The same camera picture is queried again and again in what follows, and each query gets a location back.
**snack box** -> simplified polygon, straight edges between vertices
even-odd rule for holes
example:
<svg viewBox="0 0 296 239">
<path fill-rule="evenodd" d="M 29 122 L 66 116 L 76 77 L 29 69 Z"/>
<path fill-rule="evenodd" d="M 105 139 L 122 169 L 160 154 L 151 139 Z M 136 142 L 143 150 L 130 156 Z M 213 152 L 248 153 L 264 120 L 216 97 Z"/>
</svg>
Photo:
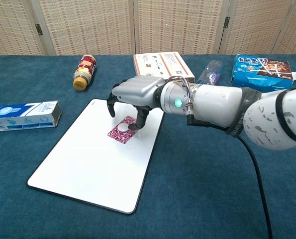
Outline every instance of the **snack box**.
<svg viewBox="0 0 296 239">
<path fill-rule="evenodd" d="M 288 61 L 238 54 L 232 68 L 232 86 L 261 92 L 289 89 L 296 80 Z"/>
</svg>

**blue box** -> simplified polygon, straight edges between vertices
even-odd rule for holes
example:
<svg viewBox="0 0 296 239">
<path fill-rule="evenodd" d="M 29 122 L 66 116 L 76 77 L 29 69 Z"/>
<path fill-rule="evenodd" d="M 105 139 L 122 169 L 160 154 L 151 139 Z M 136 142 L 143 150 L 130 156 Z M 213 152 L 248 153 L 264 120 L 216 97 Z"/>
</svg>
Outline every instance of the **blue box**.
<svg viewBox="0 0 296 239">
<path fill-rule="evenodd" d="M 0 106 L 0 131 L 56 127 L 61 116 L 58 101 Z"/>
<path fill-rule="evenodd" d="M 261 92 L 289 89 L 295 79 L 288 61 L 238 54 L 232 68 L 232 86 Z"/>
</svg>

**table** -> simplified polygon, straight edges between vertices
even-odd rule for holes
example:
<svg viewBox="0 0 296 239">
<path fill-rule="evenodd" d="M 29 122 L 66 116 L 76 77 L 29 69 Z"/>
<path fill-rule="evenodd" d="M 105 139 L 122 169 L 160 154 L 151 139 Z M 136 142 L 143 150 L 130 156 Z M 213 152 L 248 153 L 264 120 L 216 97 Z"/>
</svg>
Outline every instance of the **table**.
<svg viewBox="0 0 296 239">
<path fill-rule="evenodd" d="M 224 62 L 218 85 L 230 84 L 233 55 L 183 55 L 198 78 L 212 59 Z M 296 55 L 273 55 L 290 62 Z M 56 128 L 0 132 L 0 238 L 267 238 L 252 161 L 243 145 L 212 128 L 165 115 L 137 211 L 123 215 L 30 189 L 26 181 L 93 98 L 135 75 L 131 55 L 96 56 L 95 80 L 72 87 L 81 56 L 0 56 L 0 105 L 58 100 Z M 296 147 L 269 151 L 250 142 L 261 170 L 274 237 L 296 238 Z"/>
</svg>

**green indicator light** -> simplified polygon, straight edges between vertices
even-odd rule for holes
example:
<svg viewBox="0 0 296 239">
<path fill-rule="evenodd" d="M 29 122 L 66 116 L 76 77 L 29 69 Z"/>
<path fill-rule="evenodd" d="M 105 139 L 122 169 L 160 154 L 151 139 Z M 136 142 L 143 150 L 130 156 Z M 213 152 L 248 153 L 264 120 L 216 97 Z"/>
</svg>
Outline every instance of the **green indicator light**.
<svg viewBox="0 0 296 239">
<path fill-rule="evenodd" d="M 176 99 L 175 101 L 174 101 L 174 105 L 176 106 L 176 107 L 181 107 L 182 106 L 182 101 L 181 101 L 181 99 Z"/>
</svg>

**water bottle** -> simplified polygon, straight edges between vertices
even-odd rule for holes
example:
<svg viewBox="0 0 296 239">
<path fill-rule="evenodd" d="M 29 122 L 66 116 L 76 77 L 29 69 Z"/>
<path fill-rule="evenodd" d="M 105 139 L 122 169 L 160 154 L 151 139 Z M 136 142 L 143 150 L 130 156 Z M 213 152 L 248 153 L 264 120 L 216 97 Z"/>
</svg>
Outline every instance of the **water bottle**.
<svg viewBox="0 0 296 239">
<path fill-rule="evenodd" d="M 221 61 L 212 60 L 209 62 L 207 67 L 201 73 L 199 79 L 196 81 L 197 84 L 204 85 L 215 85 L 218 81 L 223 70 Z"/>
</svg>

